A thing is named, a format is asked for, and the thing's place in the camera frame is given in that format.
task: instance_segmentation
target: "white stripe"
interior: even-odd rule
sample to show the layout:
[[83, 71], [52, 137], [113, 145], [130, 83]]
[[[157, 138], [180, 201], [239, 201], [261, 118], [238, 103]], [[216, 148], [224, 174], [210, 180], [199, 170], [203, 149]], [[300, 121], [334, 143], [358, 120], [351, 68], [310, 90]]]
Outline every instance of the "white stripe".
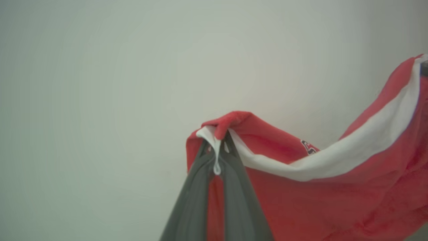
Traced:
[[[409, 125], [419, 99], [420, 64], [428, 54], [415, 60], [407, 86], [370, 117], [360, 128], [325, 150], [291, 164], [284, 164], [264, 155], [254, 154], [238, 134], [229, 129], [245, 166], [296, 181], [330, 178], [349, 172], [371, 156], [386, 150]], [[214, 137], [215, 127], [204, 127], [196, 135], [206, 139], [218, 153], [220, 145]]]

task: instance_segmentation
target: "folded fabric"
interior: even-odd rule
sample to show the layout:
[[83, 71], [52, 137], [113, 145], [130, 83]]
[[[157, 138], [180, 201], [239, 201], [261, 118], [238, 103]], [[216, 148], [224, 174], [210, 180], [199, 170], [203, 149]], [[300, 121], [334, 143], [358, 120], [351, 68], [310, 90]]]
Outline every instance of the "folded fabric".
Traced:
[[[205, 122], [187, 140], [218, 152], [232, 135], [275, 240], [403, 240], [428, 220], [428, 78], [410, 58], [343, 136], [319, 150], [250, 112]], [[210, 184], [208, 240], [223, 240], [223, 185]]]

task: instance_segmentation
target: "wall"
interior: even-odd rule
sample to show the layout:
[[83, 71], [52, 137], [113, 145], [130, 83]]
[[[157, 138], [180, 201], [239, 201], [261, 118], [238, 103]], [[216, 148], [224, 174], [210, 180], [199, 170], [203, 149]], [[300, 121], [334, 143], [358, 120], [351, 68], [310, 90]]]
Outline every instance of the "wall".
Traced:
[[0, 2], [0, 239], [156, 240], [185, 139], [252, 111], [320, 148], [428, 53], [424, 0]]

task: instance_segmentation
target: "white wall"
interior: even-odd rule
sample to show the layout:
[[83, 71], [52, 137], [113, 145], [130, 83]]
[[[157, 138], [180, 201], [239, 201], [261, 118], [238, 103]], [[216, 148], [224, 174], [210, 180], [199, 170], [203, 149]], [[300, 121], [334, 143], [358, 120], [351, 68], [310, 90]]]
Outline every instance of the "white wall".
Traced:
[[427, 9], [0, 1], [0, 240], [157, 240], [203, 121], [252, 111], [325, 148], [428, 53]]

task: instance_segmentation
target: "red fabric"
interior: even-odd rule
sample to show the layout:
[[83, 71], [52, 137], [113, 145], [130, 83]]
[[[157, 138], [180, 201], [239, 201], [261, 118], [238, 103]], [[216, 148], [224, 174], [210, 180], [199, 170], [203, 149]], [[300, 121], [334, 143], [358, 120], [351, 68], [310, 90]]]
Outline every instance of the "red fabric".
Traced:
[[[390, 76], [379, 97], [341, 138], [361, 127], [407, 85], [415, 58]], [[249, 112], [234, 111], [204, 125], [217, 126], [222, 139], [232, 128], [256, 154], [283, 163], [308, 155], [308, 145]], [[277, 241], [403, 240], [428, 219], [428, 79], [421, 78], [417, 108], [408, 128], [385, 151], [341, 176], [298, 182], [247, 168], [257, 197]], [[201, 139], [187, 140], [192, 165]], [[210, 185], [208, 240], [223, 240], [223, 186]]]

